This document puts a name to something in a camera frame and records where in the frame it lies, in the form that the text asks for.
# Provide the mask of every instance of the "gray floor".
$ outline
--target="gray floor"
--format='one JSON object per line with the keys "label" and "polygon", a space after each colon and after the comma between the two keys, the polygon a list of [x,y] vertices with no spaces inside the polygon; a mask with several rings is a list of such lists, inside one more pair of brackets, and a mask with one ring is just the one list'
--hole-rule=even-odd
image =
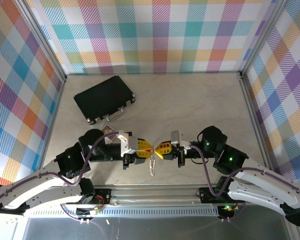
{"label": "gray floor", "polygon": [[[170,140],[171,131],[180,130],[184,140],[194,141],[201,130],[215,125],[228,136],[229,145],[263,164],[236,73],[123,74],[121,78],[136,95],[135,103],[111,123],[103,120],[88,125],[73,97],[108,78],[109,75],[68,77],[45,164],[73,146],[89,129],[102,129],[106,124],[117,131],[131,131],[155,146]],[[212,164],[211,160],[209,175],[211,182],[217,183],[221,174]],[[85,176],[95,185],[207,183],[202,166],[187,161],[186,166],[178,168],[176,160],[160,158],[156,159],[155,176],[150,175],[148,163],[123,171],[121,162],[92,163]]]}
{"label": "gray floor", "polygon": [[69,218],[30,218],[23,240],[288,240],[280,214],[247,206],[238,218],[95,218],[80,224]]}

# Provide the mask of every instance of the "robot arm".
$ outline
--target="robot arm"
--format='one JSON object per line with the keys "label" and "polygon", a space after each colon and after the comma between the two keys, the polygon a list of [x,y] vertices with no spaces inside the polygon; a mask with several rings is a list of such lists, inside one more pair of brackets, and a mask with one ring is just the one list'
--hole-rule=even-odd
{"label": "robot arm", "polygon": [[[105,144],[106,135],[98,129],[89,130],[45,167],[10,185],[0,185],[0,216],[14,219],[15,215],[39,205],[75,203],[93,197],[95,189],[91,180],[82,177],[91,170],[89,162],[122,161],[124,170],[129,164],[145,162],[146,157],[136,153],[139,143],[145,145],[145,140],[135,138],[131,132],[114,134],[121,143]],[[100,141],[94,148],[96,140]]]}
{"label": "robot arm", "polygon": [[159,156],[167,160],[177,158],[178,167],[185,165],[185,159],[201,158],[209,184],[204,157],[214,158],[213,167],[229,177],[221,177],[217,184],[216,189],[221,192],[213,193],[210,186],[209,191],[213,197],[211,201],[230,198],[254,203],[284,215],[289,222],[300,227],[299,182],[291,181],[269,170],[250,159],[244,152],[227,145],[227,136],[215,126],[205,128],[200,134],[202,134],[201,141],[198,138],[198,141],[186,142],[181,139],[179,131],[173,131],[170,149],[165,150],[168,154]]}
{"label": "robot arm", "polygon": [[[0,185],[0,217],[8,217],[9,222],[22,216],[25,210],[43,204],[95,203],[94,186],[90,179],[82,177],[90,171],[89,162],[122,161],[125,170],[132,163],[144,163],[152,154],[152,146],[144,139],[135,138],[130,132],[114,134],[121,143],[106,144],[100,130],[89,130],[73,147],[42,169],[10,185]],[[174,131],[171,141],[160,143],[154,151],[164,160],[177,158],[179,168],[185,165],[186,159],[202,158],[207,179],[204,158],[215,159],[213,167],[228,177],[221,177],[214,189],[211,185],[208,189],[200,188],[202,203],[247,201],[272,209],[300,227],[300,183],[261,166],[244,152],[227,145],[227,136],[214,126],[200,134],[201,140],[187,142]]]}

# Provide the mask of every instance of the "plaid wallpaper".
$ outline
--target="plaid wallpaper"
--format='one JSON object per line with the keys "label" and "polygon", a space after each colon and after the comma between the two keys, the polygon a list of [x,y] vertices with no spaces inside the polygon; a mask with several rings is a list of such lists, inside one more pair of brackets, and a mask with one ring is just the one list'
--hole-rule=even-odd
{"label": "plaid wallpaper", "polygon": [[70,74],[237,72],[275,2],[27,1]]}
{"label": "plaid wallpaper", "polygon": [[0,184],[36,169],[61,84],[13,0],[0,0]]}
{"label": "plaid wallpaper", "polygon": [[290,0],[248,73],[275,170],[300,182],[300,0]]}

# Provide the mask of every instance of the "beige table surface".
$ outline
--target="beige table surface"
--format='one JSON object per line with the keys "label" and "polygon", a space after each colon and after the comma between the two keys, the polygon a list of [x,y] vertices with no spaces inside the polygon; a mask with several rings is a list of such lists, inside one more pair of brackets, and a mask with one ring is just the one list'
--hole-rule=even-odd
{"label": "beige table surface", "polygon": [[[227,144],[247,153],[263,164],[257,139],[244,97],[235,73],[195,74],[130,74],[121,75],[135,93],[136,101],[125,114],[113,122],[105,119],[89,125],[73,97],[108,78],[109,75],[70,75],[64,86],[44,165],[56,155],[73,146],[78,138],[92,128],[102,129],[109,124],[115,130],[131,131],[138,138],[156,146],[170,140],[170,133],[180,130],[183,139],[195,141],[204,128],[215,125],[228,136]],[[221,174],[212,167],[208,171],[212,183]],[[177,160],[156,158],[155,176],[149,173],[149,163],[130,165],[122,162],[91,163],[84,176],[95,185],[148,184],[206,184],[202,165],[189,159],[178,168]]]}

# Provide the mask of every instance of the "black briefcase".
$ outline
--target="black briefcase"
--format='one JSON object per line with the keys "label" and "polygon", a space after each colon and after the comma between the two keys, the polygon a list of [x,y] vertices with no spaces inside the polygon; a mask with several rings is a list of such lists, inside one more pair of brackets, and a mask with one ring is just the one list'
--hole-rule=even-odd
{"label": "black briefcase", "polygon": [[[74,96],[87,122],[92,125],[102,119],[113,121],[125,113],[125,107],[135,102],[136,96],[119,76],[113,76]],[[110,115],[120,111],[115,117]]]}

